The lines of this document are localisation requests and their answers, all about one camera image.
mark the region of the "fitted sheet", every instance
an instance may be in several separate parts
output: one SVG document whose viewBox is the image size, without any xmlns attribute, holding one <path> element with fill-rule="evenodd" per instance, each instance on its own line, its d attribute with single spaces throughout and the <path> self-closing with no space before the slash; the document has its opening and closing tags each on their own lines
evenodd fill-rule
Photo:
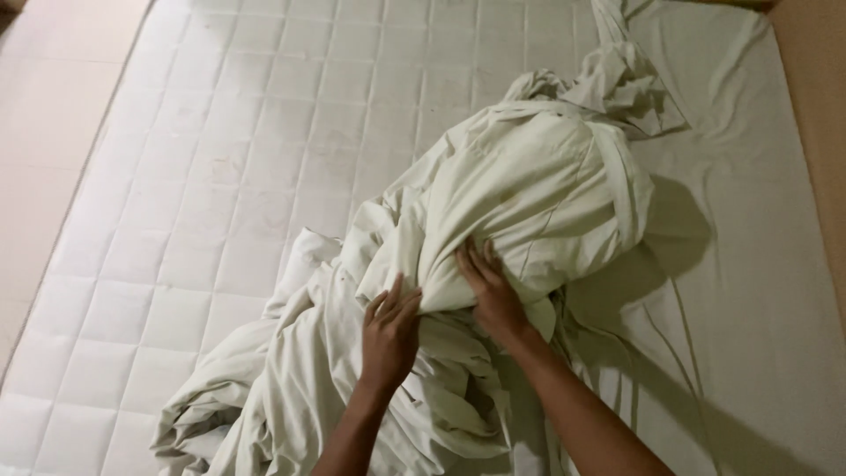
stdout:
<svg viewBox="0 0 846 476">
<path fill-rule="evenodd" d="M 632 148 L 666 197 L 647 243 L 670 263 L 686 324 L 675 337 L 696 363 L 680 374 L 640 358 L 649 349 L 628 354 L 654 384 L 634 426 L 694 473 L 713 471 L 715 453 L 723 474 L 841 473 L 846 352 L 772 29 L 720 6 L 626 13 L 691 124 Z M 155 473 L 158 412 L 202 355 L 261 316 L 303 226 L 343 235 L 447 127 L 525 70 L 575 76 L 598 42 L 586 0 L 153 3 L 3 382 L 0 469 Z M 630 269 L 615 271 L 595 289 Z M 619 314 L 663 282 L 585 307 Z M 506 386 L 525 390 L 520 378 L 503 370 Z M 542 473 L 526 393 L 513 457 Z M 705 439 L 679 445 L 703 434 L 696 421 Z M 456 471 L 504 473 L 509 458 Z"/>
</svg>

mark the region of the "white bed sheet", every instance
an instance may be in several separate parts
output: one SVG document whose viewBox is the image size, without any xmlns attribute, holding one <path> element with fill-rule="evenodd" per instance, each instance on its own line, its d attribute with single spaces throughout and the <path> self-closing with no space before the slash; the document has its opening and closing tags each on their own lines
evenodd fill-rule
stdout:
<svg viewBox="0 0 846 476">
<path fill-rule="evenodd" d="M 684 401 L 672 378 L 640 394 L 639 434 L 680 468 L 711 447 L 723 474 L 841 473 L 846 351 L 772 29 L 736 8 L 629 12 L 692 125 L 633 149 L 679 212 L 656 225 L 682 238 L 656 249 L 675 263 L 708 441 L 666 451 L 698 434 L 695 409 L 666 410 Z M 525 70 L 573 77 L 597 44 L 588 0 L 154 2 L 3 383 L 0 472 L 154 474 L 162 405 L 260 317 L 303 226 L 343 235 L 447 127 Z M 516 466 L 542 473 L 525 398 Z"/>
</svg>

